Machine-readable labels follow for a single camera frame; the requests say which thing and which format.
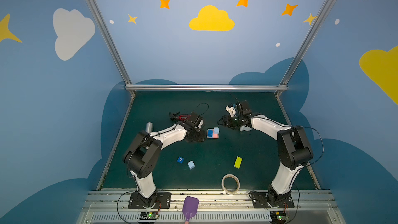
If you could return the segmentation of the dark blue wooden cube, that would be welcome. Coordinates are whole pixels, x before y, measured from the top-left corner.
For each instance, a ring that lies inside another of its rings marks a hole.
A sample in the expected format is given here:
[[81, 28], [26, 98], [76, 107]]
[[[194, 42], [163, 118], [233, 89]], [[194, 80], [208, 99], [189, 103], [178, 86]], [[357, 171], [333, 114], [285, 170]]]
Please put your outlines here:
[[207, 130], [207, 136], [212, 137], [213, 133], [214, 133], [213, 129], [208, 129]]

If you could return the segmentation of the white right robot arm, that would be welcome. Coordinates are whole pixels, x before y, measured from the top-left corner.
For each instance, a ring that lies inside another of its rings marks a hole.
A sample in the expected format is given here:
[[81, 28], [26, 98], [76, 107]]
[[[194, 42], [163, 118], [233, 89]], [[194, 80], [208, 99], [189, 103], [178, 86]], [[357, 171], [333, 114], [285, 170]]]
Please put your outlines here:
[[267, 204], [280, 207], [291, 197], [294, 181], [313, 159], [314, 152], [303, 127], [284, 125], [260, 113], [254, 113], [247, 101], [226, 106], [227, 115], [219, 123], [230, 129], [258, 130], [277, 142], [280, 165], [268, 187]]

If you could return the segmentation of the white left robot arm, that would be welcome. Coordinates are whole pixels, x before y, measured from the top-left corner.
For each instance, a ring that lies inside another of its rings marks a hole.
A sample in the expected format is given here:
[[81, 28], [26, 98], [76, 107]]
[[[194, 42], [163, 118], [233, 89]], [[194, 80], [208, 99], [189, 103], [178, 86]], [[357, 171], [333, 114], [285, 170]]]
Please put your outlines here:
[[152, 171], [162, 149], [183, 140], [191, 143], [204, 142], [206, 131], [203, 127], [202, 116], [193, 112], [187, 119], [180, 120], [164, 130], [143, 130], [137, 134], [122, 157], [137, 186], [131, 196], [131, 208], [151, 208], [155, 205], [158, 191]]

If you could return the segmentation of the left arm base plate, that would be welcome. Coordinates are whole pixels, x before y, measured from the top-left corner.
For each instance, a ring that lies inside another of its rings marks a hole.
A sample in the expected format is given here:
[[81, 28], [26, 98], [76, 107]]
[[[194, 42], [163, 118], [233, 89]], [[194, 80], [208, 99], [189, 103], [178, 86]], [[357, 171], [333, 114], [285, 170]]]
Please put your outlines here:
[[158, 193], [155, 191], [149, 198], [144, 198], [139, 192], [131, 194], [128, 209], [169, 209], [171, 193]]

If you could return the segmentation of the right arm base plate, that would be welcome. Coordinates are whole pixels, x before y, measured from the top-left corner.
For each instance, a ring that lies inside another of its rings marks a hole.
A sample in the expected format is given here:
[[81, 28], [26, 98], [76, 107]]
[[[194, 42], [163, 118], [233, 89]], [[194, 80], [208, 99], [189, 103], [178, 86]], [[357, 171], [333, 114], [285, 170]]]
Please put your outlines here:
[[291, 191], [286, 194], [279, 195], [274, 191], [257, 192], [250, 191], [249, 197], [252, 200], [254, 208], [294, 208]]

